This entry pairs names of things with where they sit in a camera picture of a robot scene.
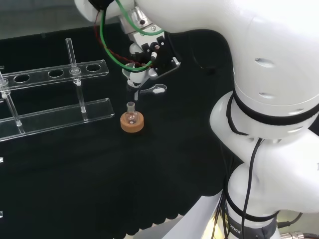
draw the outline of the clear acrylic rack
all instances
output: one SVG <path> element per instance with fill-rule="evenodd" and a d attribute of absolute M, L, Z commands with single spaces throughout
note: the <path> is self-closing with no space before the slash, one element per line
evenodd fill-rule
<path fill-rule="evenodd" d="M 66 38 L 70 65 L 1 74 L 1 102 L 6 102 L 12 117 L 0 119 L 0 141 L 69 127 L 114 116 L 110 99 L 85 102 L 82 80 L 106 76 L 109 73 L 104 60 L 76 63 L 72 40 Z M 19 115 L 11 93 L 19 89 L 73 81 L 79 104 Z"/>

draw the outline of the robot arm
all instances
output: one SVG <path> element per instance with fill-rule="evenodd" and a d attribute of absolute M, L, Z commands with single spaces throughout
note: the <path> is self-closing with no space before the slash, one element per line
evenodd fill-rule
<path fill-rule="evenodd" d="M 76 0 L 93 21 L 86 0 Z M 247 213 L 256 217 L 289 209 L 319 211 L 319 139 L 308 130 L 319 111 L 319 2 L 314 0 L 136 0 L 165 31 L 219 32 L 228 42 L 234 67 L 235 101 L 226 94 L 214 107 L 211 126 L 245 164 L 235 170 L 229 194 L 243 209 L 248 166 L 256 138 L 267 139 L 256 155 Z M 109 16 L 120 15 L 112 4 Z M 227 103 L 235 134 L 226 117 Z M 309 152 L 303 156 L 303 150 Z M 229 210 L 241 223 L 241 216 Z M 246 221 L 250 228 L 268 222 Z"/>

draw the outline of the glass bottle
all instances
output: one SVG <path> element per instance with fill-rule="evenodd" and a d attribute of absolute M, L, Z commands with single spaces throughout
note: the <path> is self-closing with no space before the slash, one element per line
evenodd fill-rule
<path fill-rule="evenodd" d="M 139 121 L 139 114 L 135 111 L 135 103 L 127 103 L 128 111 L 125 113 L 125 122 L 134 124 Z"/>

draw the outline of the rack hole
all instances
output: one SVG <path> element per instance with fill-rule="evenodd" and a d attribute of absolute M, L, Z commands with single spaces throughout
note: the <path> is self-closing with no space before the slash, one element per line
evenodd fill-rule
<path fill-rule="evenodd" d="M 54 70 L 54 71 L 50 71 L 48 74 L 49 74 L 49 77 L 58 78 L 62 76 L 63 73 L 64 73 L 63 70 Z"/>
<path fill-rule="evenodd" d="M 275 64 L 271 61 L 271 60 L 268 60 L 268 59 L 265 59 L 265 58 L 256 58 L 255 59 L 256 63 L 263 66 L 263 67 L 266 67 L 266 68 L 273 68 L 275 67 Z"/>
<path fill-rule="evenodd" d="M 86 67 L 86 70 L 89 71 L 89 72 L 96 72 L 98 70 L 101 69 L 101 66 L 96 64 L 96 65 L 89 65 Z"/>
<path fill-rule="evenodd" d="M 289 114 L 291 116 L 294 116 L 294 115 L 300 114 L 302 111 L 304 111 L 304 109 L 297 109 L 297 110 L 295 110 L 293 112 L 290 112 Z"/>
<path fill-rule="evenodd" d="M 18 75 L 18 76 L 15 76 L 15 78 L 13 80 L 17 83 L 24 83 L 24 82 L 30 80 L 30 76 L 29 75 Z"/>
<path fill-rule="evenodd" d="M 273 99 L 273 98 L 275 98 L 274 95 L 269 94 L 269 93 L 264 93 L 264 92 L 259 93 L 259 95 L 260 95 L 261 97 L 265 98 L 265 99 Z"/>
<path fill-rule="evenodd" d="M 290 131 L 288 131 L 288 133 L 295 133 L 295 132 L 297 132 L 297 131 L 301 130 L 302 128 L 303 128 L 303 126 L 298 127 L 298 128 L 296 128 L 296 129 L 294 129 L 294 130 L 290 130 Z"/>
<path fill-rule="evenodd" d="M 275 144 L 276 144 L 276 143 L 280 143 L 280 141 L 281 141 L 281 139 L 274 139 L 274 140 L 273 140 L 273 143 L 275 143 Z"/>

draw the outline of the black cloth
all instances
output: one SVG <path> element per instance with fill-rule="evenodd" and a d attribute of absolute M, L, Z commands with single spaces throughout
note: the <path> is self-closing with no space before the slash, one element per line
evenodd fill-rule
<path fill-rule="evenodd" d="M 130 42 L 120 26 L 106 28 L 110 48 L 128 55 Z M 218 139 L 209 125 L 214 104 L 232 90 L 232 64 L 223 37 L 195 34 L 195 65 L 187 35 L 172 37 L 183 61 L 180 69 L 153 84 L 160 96 L 140 96 L 145 117 L 138 134 L 124 133 L 126 78 L 99 47 L 92 28 L 0 41 L 4 72 L 68 64 L 65 38 L 77 62 L 106 59 L 110 74 L 83 81 L 86 101 L 110 98 L 115 116 L 83 125 L 0 142 L 1 239 L 122 239 L 153 223 L 184 215 L 201 196 L 222 189 L 225 170 Z M 12 92 L 20 114 L 77 103 L 74 84 L 54 84 Z M 0 117 L 10 116 L 0 104 Z"/>

